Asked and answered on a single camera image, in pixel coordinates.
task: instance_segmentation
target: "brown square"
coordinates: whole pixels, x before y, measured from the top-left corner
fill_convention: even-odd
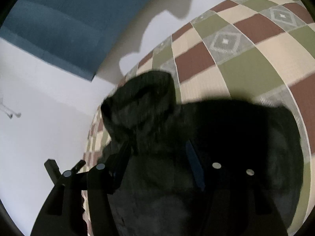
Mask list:
[[[286,4],[283,4],[282,6],[286,7],[290,11],[292,11],[296,16],[298,16],[306,24],[310,24],[310,23],[314,22],[314,20],[311,17],[311,14],[303,6],[301,6],[295,2],[286,3]]]
[[[189,22],[188,24],[186,24],[185,26],[183,26],[182,28],[178,29],[174,34],[172,34],[172,40],[173,42],[180,38],[184,33],[186,33],[190,28],[192,28],[193,25]]]
[[[233,2],[231,0],[225,0],[224,2],[219,3],[218,5],[214,6],[210,10],[215,11],[215,12],[220,12],[220,11],[224,11],[226,9],[235,7],[237,5],[238,5],[237,3],[235,3],[235,2]]]
[[[97,132],[103,131],[103,125],[104,125],[103,120],[100,120],[99,125],[97,127]]]
[[[300,109],[310,142],[311,153],[315,153],[315,74],[294,84],[290,90]]]
[[[198,43],[186,53],[178,56],[175,62],[180,83],[215,65],[203,42]]]
[[[239,21],[234,26],[255,44],[284,32],[282,28],[261,14]]]
[[[102,157],[102,152],[98,151],[98,152],[94,152],[93,155],[93,166],[95,166],[97,164],[97,160]]]
[[[139,67],[143,66],[151,57],[153,57],[153,50],[139,62],[138,69]]]

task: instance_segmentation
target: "floor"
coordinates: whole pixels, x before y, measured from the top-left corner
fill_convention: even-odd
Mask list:
[[[122,34],[92,82],[0,40],[0,199],[30,235],[53,184],[44,162],[63,172],[82,157],[97,106],[124,74],[181,26],[223,0],[152,0]]]

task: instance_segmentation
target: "patterned rug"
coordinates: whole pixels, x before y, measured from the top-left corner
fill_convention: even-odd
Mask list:
[[[293,234],[309,211],[311,153],[315,153],[315,23],[300,0],[226,0],[172,34],[122,79],[149,70],[173,76],[178,102],[210,97],[284,104],[295,116],[304,155],[304,184]],[[110,136],[100,109],[92,122],[84,159],[96,165]],[[89,219],[84,193],[84,218]]]

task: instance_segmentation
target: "blue couch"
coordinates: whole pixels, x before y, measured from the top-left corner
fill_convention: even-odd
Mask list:
[[[0,37],[92,80],[121,32],[149,0],[18,0]]]

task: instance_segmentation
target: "metal screw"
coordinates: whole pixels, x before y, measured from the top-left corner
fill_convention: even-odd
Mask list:
[[[221,164],[218,162],[214,162],[212,163],[212,167],[214,167],[215,169],[220,169],[221,168]]]
[[[71,174],[72,174],[71,170],[66,170],[66,171],[63,173],[63,176],[64,176],[64,177],[69,177],[69,176],[71,176]]]
[[[246,174],[249,175],[249,176],[253,176],[255,174],[255,172],[253,170],[246,170]]]
[[[104,168],[105,168],[104,163],[97,164],[97,166],[96,166],[96,169],[98,169],[98,170],[103,170]]]

